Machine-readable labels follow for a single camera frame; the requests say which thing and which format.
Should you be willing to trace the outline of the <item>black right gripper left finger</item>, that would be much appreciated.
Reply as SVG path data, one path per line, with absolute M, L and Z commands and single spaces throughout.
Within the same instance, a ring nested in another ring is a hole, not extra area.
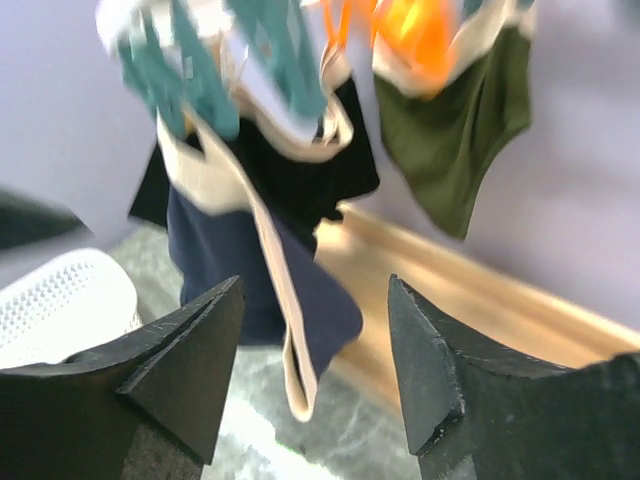
M 1 373 L 5 479 L 197 479 L 214 457 L 245 306 L 238 277 L 57 364 Z

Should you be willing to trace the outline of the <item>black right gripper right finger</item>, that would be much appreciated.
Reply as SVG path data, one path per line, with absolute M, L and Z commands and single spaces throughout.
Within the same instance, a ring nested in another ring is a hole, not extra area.
M 507 347 L 391 277 L 408 448 L 425 479 L 635 479 L 639 356 L 583 368 Z

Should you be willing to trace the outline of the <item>navy blue underwear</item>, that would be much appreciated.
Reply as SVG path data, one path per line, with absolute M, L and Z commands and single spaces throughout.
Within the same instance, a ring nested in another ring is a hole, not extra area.
M 361 333 L 360 308 L 269 211 L 240 160 L 205 123 L 179 139 L 159 120 L 157 139 L 169 181 L 169 252 L 184 278 L 183 301 L 240 276 L 241 342 L 281 346 L 290 410 L 309 421 L 320 377 Z

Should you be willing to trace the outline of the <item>teal clothes peg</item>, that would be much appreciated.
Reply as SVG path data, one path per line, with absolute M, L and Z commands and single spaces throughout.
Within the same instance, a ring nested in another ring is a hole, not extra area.
M 239 114 L 185 3 L 171 1 L 169 16 L 181 65 L 175 66 L 165 56 L 151 9 L 143 6 L 132 15 L 129 33 L 117 43 L 124 83 L 177 137 L 187 136 L 187 117 L 193 115 L 218 135 L 236 138 Z

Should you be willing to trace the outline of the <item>white oval clip hanger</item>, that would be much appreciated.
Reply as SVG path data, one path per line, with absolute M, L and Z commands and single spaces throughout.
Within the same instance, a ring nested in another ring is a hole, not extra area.
M 101 1 L 96 29 L 105 51 L 116 58 L 118 40 L 129 33 L 132 15 L 151 9 L 167 59 L 180 66 L 171 31 L 171 1 Z M 318 1 L 182 1 L 198 38 L 207 48 L 241 117 L 246 110 L 233 93 L 246 88 L 258 112 L 270 115 L 293 139 L 311 140 L 329 118 L 329 86 L 320 72 L 317 36 L 311 20 Z

